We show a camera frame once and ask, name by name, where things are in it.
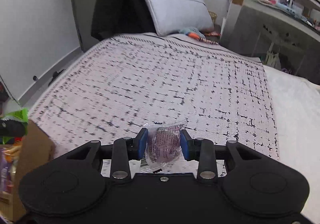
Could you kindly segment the white desk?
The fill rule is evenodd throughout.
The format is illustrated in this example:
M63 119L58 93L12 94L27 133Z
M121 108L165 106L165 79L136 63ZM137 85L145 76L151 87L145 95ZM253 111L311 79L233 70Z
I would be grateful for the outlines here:
M244 56L279 53L282 69L319 84L319 31L257 0L229 0L220 45Z

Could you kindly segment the white door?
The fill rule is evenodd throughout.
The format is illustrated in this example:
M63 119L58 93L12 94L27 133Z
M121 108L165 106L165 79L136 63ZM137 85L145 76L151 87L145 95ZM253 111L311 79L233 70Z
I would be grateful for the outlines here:
M1 0L1 80L15 99L79 48L71 0Z

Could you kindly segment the cardboard box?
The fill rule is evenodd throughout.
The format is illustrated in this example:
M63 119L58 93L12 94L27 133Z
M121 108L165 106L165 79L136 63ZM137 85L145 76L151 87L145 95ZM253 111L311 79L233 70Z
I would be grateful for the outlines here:
M26 210L18 195L19 183L24 175L50 161L54 142L33 121L29 121L27 134L15 144L1 144L1 149L10 153L13 159L11 168L11 193L1 193L1 218L15 222Z

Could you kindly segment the patterned white bed blanket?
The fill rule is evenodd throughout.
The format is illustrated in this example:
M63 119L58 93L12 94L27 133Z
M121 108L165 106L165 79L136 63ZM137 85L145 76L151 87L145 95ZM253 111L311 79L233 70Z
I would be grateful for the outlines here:
M184 122L193 138L239 141L279 159L263 64L184 35L104 40L55 80L29 113L56 156L93 139L134 137L145 125Z

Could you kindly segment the grey pillow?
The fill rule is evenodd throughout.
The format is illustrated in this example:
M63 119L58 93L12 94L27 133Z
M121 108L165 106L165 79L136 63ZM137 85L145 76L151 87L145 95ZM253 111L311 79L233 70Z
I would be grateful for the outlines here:
M157 35L167 36L183 28L206 32L214 28L204 0L145 0Z

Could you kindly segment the blue orange plush toy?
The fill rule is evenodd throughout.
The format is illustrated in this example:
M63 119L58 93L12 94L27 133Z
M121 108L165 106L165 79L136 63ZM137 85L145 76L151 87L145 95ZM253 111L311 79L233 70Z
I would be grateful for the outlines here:
M197 28L194 27L187 27L180 29L178 31L179 34L186 35L196 41L207 43L210 45L218 45L219 43L217 41L209 39L210 37L217 37L220 39L221 34L218 32L200 32Z

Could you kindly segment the green snack packet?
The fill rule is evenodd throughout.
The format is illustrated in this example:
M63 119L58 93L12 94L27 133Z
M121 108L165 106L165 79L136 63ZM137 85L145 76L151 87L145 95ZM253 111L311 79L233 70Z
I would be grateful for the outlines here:
M3 117L1 117L1 120L4 120L4 121L11 120L11 121L16 121L16 122L20 122L23 124L27 124L29 121L28 109L23 108L18 111L9 112L6 115L4 115Z

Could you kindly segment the purple clear snack packet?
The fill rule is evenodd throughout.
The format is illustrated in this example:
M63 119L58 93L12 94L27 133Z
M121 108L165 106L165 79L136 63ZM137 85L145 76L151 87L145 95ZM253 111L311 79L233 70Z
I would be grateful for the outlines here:
M144 124L148 130L147 145L140 164L140 173L159 173L173 164L181 155L181 130L187 120L174 123Z

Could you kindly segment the purple snack bar packet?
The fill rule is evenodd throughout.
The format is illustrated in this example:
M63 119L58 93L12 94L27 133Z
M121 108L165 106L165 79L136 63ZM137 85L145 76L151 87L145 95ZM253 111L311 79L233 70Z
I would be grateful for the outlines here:
M13 184L11 180L12 156L1 149L1 193L11 193Z

